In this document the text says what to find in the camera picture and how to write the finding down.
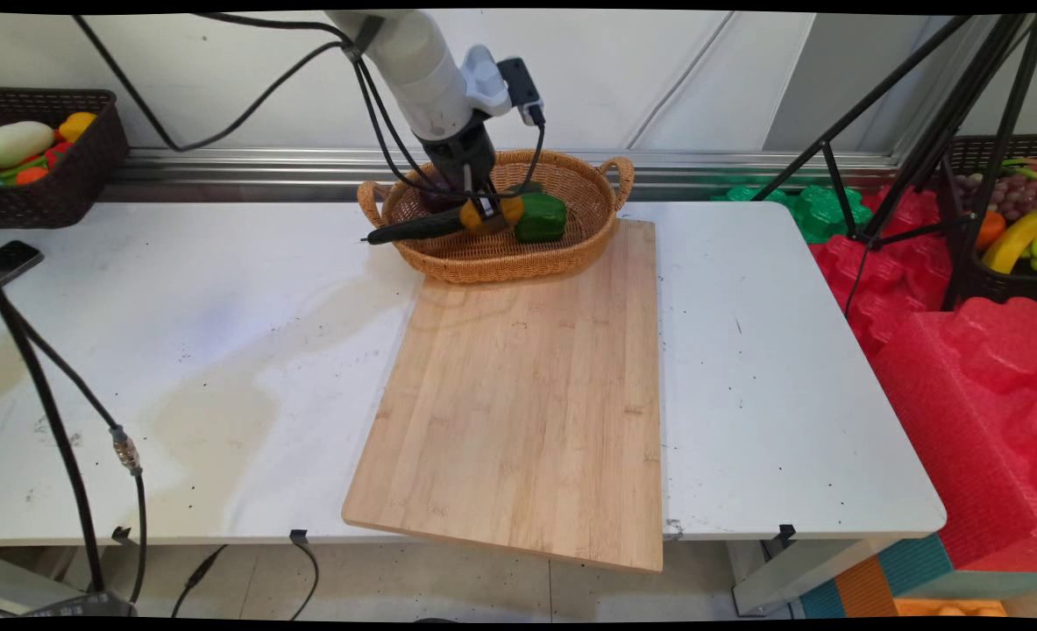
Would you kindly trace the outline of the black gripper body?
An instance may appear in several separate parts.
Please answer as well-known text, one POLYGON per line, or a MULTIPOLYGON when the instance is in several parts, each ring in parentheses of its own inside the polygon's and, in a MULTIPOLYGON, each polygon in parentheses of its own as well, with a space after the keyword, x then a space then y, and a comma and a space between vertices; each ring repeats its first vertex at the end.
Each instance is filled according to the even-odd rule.
POLYGON ((495 165, 495 150, 485 124, 485 118, 473 118, 463 127, 461 131, 454 132, 454 135, 449 137, 419 139, 435 168, 433 175, 429 175, 428 180, 422 179, 423 191, 454 200, 453 196, 442 195, 442 192, 465 192, 463 163, 470 161, 477 180, 478 192, 486 195, 497 193, 491 179, 495 165))

